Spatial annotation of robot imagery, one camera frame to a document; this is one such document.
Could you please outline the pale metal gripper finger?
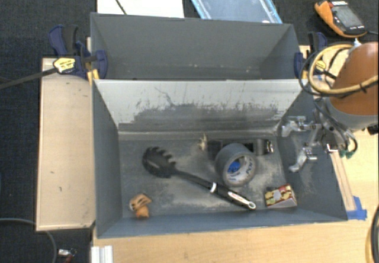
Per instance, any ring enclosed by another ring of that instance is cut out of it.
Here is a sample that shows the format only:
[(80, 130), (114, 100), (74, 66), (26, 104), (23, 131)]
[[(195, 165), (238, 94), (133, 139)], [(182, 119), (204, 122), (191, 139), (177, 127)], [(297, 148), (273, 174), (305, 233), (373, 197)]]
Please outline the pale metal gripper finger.
[(314, 148), (318, 147), (318, 141), (305, 141), (303, 139), (294, 139), (294, 163), (289, 166), (292, 173), (299, 172), (306, 162), (316, 162), (318, 156), (313, 152)]
[(281, 136), (288, 137), (291, 132), (304, 132), (314, 128), (314, 121), (308, 121), (306, 116), (289, 116), (281, 126)]

